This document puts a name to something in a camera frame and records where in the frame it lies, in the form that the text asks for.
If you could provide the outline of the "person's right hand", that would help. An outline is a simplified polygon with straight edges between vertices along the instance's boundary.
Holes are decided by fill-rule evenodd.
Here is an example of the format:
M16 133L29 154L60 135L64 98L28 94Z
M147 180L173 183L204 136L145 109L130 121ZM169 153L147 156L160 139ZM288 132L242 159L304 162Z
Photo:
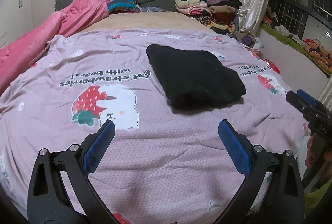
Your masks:
M317 161L316 154L314 153L314 136L310 136L307 141L307 155L305 165L307 168L312 168Z

